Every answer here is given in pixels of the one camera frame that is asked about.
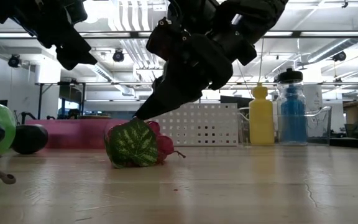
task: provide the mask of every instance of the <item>clear plastic bottle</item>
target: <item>clear plastic bottle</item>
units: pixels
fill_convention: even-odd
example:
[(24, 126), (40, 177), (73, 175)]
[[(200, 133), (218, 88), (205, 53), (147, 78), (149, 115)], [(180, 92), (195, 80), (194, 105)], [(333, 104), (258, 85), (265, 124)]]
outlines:
[(302, 92), (303, 74), (292, 68), (279, 74), (277, 88), (278, 138), (280, 144), (307, 144), (306, 98)]
[(266, 100), (267, 88), (261, 83), (252, 90), (255, 97), (249, 103), (250, 141), (253, 145), (274, 144), (273, 103)]

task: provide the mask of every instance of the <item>blue bottle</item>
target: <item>blue bottle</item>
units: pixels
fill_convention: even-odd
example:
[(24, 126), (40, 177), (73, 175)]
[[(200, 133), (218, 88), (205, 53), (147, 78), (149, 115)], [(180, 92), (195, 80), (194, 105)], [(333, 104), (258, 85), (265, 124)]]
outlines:
[(279, 74), (277, 88), (278, 137), (281, 144), (307, 144), (307, 118), (305, 96), (302, 92), (303, 74), (289, 68)]

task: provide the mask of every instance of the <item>green ball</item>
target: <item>green ball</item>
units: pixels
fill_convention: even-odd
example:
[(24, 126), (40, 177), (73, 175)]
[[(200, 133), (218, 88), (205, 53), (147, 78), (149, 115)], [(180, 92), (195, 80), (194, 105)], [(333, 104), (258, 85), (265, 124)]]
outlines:
[(5, 138), (0, 142), (0, 154), (4, 154), (15, 138), (16, 120), (12, 111), (3, 105), (0, 105), (0, 125), (5, 129)]

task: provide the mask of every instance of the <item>green toy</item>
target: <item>green toy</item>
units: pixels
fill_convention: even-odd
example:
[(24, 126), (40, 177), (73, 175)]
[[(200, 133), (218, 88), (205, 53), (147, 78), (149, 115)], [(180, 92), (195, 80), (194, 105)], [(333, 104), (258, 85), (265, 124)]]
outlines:
[(16, 135), (15, 117), (6, 106), (0, 105), (0, 126), (5, 130), (5, 138), (0, 142), (0, 154), (6, 153)]
[(111, 128), (104, 138), (107, 154), (115, 168), (148, 167), (157, 162), (157, 142), (152, 129), (142, 120)]

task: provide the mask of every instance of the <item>pink plush toy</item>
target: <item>pink plush toy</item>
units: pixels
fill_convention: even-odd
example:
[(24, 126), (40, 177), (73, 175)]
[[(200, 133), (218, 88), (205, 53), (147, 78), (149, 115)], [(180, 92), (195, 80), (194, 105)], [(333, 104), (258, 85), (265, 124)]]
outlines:
[(186, 156), (180, 153), (179, 151), (175, 151), (175, 148), (173, 147), (173, 141), (170, 137), (161, 135), (160, 125), (157, 122), (148, 121), (147, 124), (157, 136), (157, 149), (158, 149), (157, 164), (163, 165), (164, 160), (167, 158), (167, 156), (173, 154), (174, 152), (182, 156), (183, 158), (186, 158)]

